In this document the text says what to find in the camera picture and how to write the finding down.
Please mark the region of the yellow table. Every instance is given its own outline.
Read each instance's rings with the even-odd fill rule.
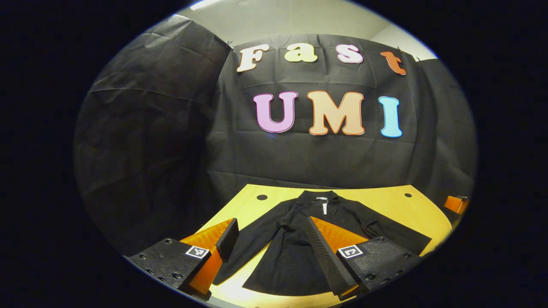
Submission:
[[[328,191],[248,184],[198,231],[230,218],[238,219],[241,230],[280,202],[299,197],[304,190]],[[441,210],[411,185],[333,191],[345,199],[359,201],[370,209],[432,238],[421,255],[432,251],[452,230],[451,223]],[[258,195],[266,195],[267,199],[258,200]],[[279,296],[242,288],[267,247],[268,245],[222,284],[212,285],[212,297],[245,308],[324,308],[341,303],[331,292],[309,296]]]

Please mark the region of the letter m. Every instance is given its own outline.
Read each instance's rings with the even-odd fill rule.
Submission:
[[[362,135],[365,129],[362,126],[362,100],[363,94],[358,92],[348,92],[342,98],[339,107],[335,104],[331,96],[325,91],[312,91],[307,94],[312,100],[314,108],[314,125],[309,132],[312,135],[325,135],[328,132],[324,123],[324,118],[331,127],[333,133],[338,133],[346,119],[346,124],[342,132],[346,135]]]

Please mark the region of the ceiling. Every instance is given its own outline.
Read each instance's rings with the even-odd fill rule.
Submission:
[[[206,27],[225,42],[232,41],[231,46],[305,33],[371,39],[391,24],[345,0],[220,0],[178,14]]]

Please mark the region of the pink letter u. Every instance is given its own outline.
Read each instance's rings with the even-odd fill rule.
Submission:
[[[295,98],[297,92],[281,92],[279,98],[283,100],[283,120],[274,122],[270,117],[270,102],[274,98],[272,94],[259,94],[253,98],[257,105],[257,122],[259,126],[269,133],[282,133],[290,129],[295,122]]]

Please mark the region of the jacket sleeve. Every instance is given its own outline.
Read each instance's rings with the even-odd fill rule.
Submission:
[[[278,221],[289,212],[290,205],[291,201],[284,201],[240,230],[229,261],[221,266],[213,281],[214,285],[234,275],[274,238],[278,231]]]
[[[372,209],[356,202],[362,231],[368,237],[386,236],[412,253],[421,254],[432,240],[424,234],[406,227]]]

